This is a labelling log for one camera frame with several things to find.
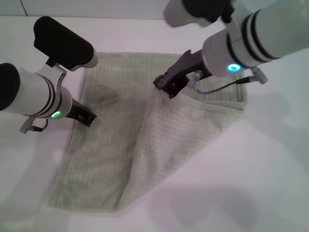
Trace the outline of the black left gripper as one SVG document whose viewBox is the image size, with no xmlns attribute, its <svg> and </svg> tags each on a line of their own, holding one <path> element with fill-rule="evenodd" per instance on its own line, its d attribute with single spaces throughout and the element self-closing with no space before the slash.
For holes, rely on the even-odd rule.
<svg viewBox="0 0 309 232">
<path fill-rule="evenodd" d="M 73 101 L 71 109 L 68 113 L 68 118 L 81 122 L 83 125 L 90 127 L 97 116 L 90 111 L 89 108 L 80 104 L 78 101 Z"/>
</svg>

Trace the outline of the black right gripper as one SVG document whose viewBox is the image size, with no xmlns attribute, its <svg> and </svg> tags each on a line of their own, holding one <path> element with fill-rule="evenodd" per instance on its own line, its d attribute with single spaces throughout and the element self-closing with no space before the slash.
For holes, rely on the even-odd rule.
<svg viewBox="0 0 309 232">
<path fill-rule="evenodd" d="M 210 77 L 210 71 L 206 68 L 202 59 L 202 50 L 194 53 L 188 50 L 168 68 L 167 72 L 156 77 L 153 84 L 157 88 L 163 88 L 164 92 L 172 99 L 189 82 L 189 78 L 186 76 L 196 71 L 202 72 L 202 79 Z"/>
</svg>

